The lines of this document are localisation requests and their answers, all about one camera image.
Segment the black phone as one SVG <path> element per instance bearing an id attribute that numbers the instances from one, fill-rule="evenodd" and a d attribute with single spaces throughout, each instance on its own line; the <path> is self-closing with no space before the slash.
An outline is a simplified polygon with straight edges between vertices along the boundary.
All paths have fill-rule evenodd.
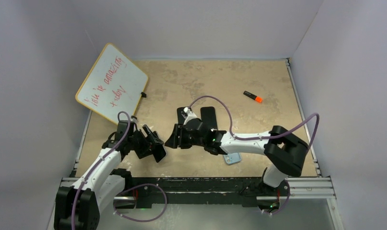
<path id="1" fill-rule="evenodd" d="M 189 111 L 188 107 L 178 107 L 177 108 L 177 119 L 178 125 L 182 126 L 187 118 L 187 112 Z"/>

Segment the black phone case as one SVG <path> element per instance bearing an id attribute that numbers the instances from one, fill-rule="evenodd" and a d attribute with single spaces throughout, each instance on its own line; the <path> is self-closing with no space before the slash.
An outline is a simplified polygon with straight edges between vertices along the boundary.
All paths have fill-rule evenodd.
<path id="1" fill-rule="evenodd" d="M 218 130 L 216 110 L 213 106 L 200 108 L 201 119 L 206 128 Z"/>

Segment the light blue phone case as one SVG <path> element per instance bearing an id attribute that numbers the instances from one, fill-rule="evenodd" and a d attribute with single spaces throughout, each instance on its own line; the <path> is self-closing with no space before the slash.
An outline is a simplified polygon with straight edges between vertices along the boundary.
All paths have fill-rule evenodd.
<path id="1" fill-rule="evenodd" d="M 232 165 L 241 162 L 242 157 L 241 154 L 236 153 L 229 153 L 227 155 L 224 155 L 224 160 L 227 165 Z"/>

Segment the phone with bright reflection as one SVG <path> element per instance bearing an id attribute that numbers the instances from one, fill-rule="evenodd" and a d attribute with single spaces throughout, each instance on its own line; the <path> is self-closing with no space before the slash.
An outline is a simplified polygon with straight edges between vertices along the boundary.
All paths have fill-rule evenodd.
<path id="1" fill-rule="evenodd" d="M 156 163 L 161 162 L 167 156 L 167 152 L 163 145 L 155 145 L 152 147 L 151 151 Z"/>

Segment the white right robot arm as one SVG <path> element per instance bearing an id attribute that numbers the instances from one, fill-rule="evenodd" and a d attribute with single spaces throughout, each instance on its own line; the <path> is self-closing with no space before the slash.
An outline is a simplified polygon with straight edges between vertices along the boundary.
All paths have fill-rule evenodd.
<path id="1" fill-rule="evenodd" d="M 175 124 L 165 146 L 172 149 L 200 146 L 213 155 L 253 153 L 266 156 L 272 164 L 259 182 L 260 191 L 265 195 L 275 192 L 287 177 L 300 177 L 308 152 L 308 144 L 282 126 L 273 126 L 263 133 L 232 135 L 211 128 L 199 118 L 183 125 Z"/>

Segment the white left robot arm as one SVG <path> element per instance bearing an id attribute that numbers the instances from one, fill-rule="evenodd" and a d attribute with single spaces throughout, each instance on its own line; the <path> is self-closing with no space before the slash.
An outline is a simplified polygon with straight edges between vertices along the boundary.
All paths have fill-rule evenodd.
<path id="1" fill-rule="evenodd" d="M 104 209 L 116 195 L 127 196 L 133 187 L 131 172 L 118 169 L 124 157 L 134 151 L 139 159 L 152 155 L 156 162 L 166 156 L 157 131 L 147 125 L 137 128 L 134 119 L 121 120 L 117 130 L 103 143 L 89 169 L 72 185 L 61 186 L 55 199 L 54 229 L 95 230 Z"/>

